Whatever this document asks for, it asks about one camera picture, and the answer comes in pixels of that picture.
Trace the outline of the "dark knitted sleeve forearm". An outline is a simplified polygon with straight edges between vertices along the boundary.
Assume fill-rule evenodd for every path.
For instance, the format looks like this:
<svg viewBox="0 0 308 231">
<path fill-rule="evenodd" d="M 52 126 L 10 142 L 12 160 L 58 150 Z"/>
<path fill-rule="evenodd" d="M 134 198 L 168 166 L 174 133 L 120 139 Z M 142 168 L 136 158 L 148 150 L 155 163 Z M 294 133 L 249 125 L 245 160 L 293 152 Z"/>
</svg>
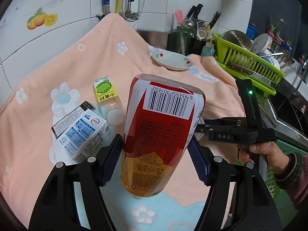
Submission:
<svg viewBox="0 0 308 231">
<path fill-rule="evenodd" d="M 307 155 L 288 154 L 289 163 L 285 171 L 275 174 L 278 187 L 285 190 L 296 210 L 307 207 Z"/>
</svg>

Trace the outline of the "person's right hand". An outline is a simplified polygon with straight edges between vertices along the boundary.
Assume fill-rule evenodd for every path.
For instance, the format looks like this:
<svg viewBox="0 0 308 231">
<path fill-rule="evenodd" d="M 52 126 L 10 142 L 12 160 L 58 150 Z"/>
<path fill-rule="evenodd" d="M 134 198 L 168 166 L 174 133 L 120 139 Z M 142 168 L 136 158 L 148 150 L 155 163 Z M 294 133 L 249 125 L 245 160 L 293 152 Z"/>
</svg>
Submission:
<svg viewBox="0 0 308 231">
<path fill-rule="evenodd" d="M 267 159 L 268 170 L 275 174 L 282 174 L 289 164 L 289 157 L 274 142 L 252 144 L 249 147 L 249 151 L 243 150 L 243 146 L 239 144 L 237 148 L 239 149 L 239 157 L 244 164 L 246 162 L 254 162 L 250 158 L 250 154 L 264 155 Z"/>
</svg>

